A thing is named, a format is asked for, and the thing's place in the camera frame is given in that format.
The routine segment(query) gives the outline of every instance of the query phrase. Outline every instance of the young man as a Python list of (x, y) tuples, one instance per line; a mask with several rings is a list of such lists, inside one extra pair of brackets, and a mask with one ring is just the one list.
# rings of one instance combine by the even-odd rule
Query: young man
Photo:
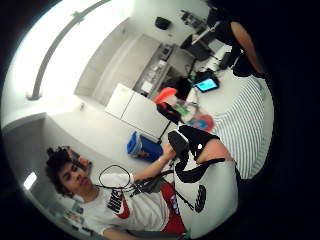
[[(159, 193), (140, 193), (130, 196), (126, 189), (105, 189), (95, 186), (85, 171), (79, 168), (65, 149), (49, 153), (46, 172), (58, 193), (67, 196), (78, 195), (84, 204), (86, 224), (107, 239), (133, 240), (136, 237), (123, 230), (163, 231), (182, 234), (185, 228), (175, 213), (170, 198), (174, 192), (163, 184)], [(142, 171), (130, 175), (105, 174), (102, 182), (106, 186), (124, 187), (138, 180), (154, 177), (176, 155), (170, 144), (164, 147), (163, 155)], [(212, 139), (197, 159), (202, 163), (214, 158), (232, 160), (223, 144)]]

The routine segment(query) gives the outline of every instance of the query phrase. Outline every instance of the blue bin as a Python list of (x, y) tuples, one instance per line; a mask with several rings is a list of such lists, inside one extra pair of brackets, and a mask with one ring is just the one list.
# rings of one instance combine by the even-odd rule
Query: blue bin
[(147, 160), (149, 162), (154, 162), (163, 153), (160, 144), (152, 142), (136, 131), (131, 134), (126, 150), (132, 157)]

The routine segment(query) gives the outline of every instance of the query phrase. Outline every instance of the person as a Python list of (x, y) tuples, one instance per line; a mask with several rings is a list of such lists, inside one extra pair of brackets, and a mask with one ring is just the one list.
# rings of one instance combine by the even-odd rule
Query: person
[[(134, 240), (137, 237), (125, 230), (162, 231), (180, 235), (185, 232), (180, 216), (174, 211), (172, 197), (174, 191), (169, 183), (164, 183), (160, 191), (140, 193), (130, 196), (125, 189), (106, 189), (94, 185), (81, 167), (74, 164), (70, 152), (58, 148), (50, 152), (46, 173), (58, 193), (83, 199), (84, 219), (86, 224), (107, 239)], [(148, 179), (161, 173), (166, 164), (176, 156), (172, 146), (167, 143), (158, 160), (137, 173), (103, 174), (102, 182), (108, 186), (124, 186), (139, 180)], [(232, 160), (223, 144), (212, 139), (207, 142), (197, 158), (203, 163), (213, 158)]]
[(231, 14), (221, 6), (221, 1), (205, 0), (210, 7), (207, 24), (213, 27), (215, 38), (232, 46), (230, 64), (233, 64), (237, 57), (238, 61), (234, 65), (233, 72), (236, 76), (243, 77), (253, 74), (256, 77), (265, 77), (265, 69), (257, 55), (251, 36), (246, 29), (236, 21)]

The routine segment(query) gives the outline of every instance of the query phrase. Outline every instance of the cabinet door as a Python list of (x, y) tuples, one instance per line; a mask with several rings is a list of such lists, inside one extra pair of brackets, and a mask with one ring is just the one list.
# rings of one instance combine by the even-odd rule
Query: cabinet door
[(113, 91), (107, 107), (105, 108), (105, 111), (121, 119), (126, 107), (130, 102), (130, 99), (133, 96), (133, 93), (134, 92), (130, 88), (118, 83), (116, 89)]
[(169, 122), (157, 111), (154, 102), (136, 92), (122, 120), (157, 138), (160, 137)]

